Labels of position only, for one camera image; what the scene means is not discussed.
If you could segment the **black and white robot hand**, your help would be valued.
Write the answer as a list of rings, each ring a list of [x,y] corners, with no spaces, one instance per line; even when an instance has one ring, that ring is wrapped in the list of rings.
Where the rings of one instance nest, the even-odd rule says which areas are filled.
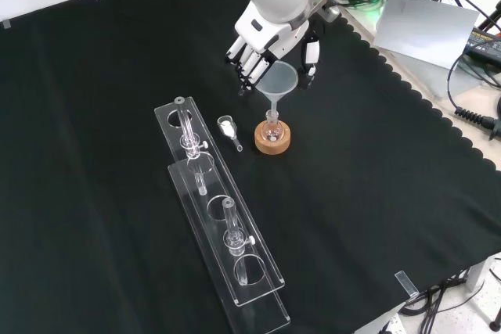
[[[271,23],[249,3],[235,25],[237,38],[228,49],[225,61],[232,64],[240,82],[239,95],[254,90],[271,65],[301,46],[301,65],[297,68],[299,85],[309,88],[319,63],[320,43],[314,24],[303,22],[294,29],[289,23]]]

